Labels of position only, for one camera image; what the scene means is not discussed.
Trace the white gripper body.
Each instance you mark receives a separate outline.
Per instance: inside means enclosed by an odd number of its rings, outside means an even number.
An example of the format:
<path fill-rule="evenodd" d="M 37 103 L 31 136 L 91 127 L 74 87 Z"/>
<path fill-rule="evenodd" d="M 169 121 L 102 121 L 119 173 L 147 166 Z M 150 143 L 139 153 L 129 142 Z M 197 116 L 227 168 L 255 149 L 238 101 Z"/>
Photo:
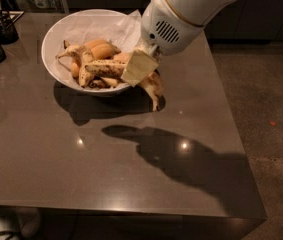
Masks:
<path fill-rule="evenodd" d="M 151 0 L 141 19 L 141 46 L 151 56 L 180 53 L 202 30 L 182 19 L 167 0 Z"/>

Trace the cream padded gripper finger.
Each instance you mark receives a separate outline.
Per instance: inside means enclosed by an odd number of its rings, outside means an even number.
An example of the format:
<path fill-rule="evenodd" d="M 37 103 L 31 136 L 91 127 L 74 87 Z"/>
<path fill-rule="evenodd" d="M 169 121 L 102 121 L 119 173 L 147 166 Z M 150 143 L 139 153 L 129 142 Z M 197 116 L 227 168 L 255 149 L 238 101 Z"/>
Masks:
<path fill-rule="evenodd" d="M 158 62 L 140 49 L 135 49 L 125 66 L 121 79 L 136 86 L 158 67 Z"/>

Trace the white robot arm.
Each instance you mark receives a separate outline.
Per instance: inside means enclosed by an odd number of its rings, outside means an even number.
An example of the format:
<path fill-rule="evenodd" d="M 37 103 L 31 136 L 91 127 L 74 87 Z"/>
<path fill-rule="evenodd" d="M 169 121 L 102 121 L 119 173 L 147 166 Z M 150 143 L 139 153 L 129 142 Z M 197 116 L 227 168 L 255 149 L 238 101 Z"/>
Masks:
<path fill-rule="evenodd" d="M 237 0 L 151 0 L 141 19 L 141 37 L 122 80 L 139 84 L 158 67 L 159 55 L 182 52 L 226 6 Z"/>

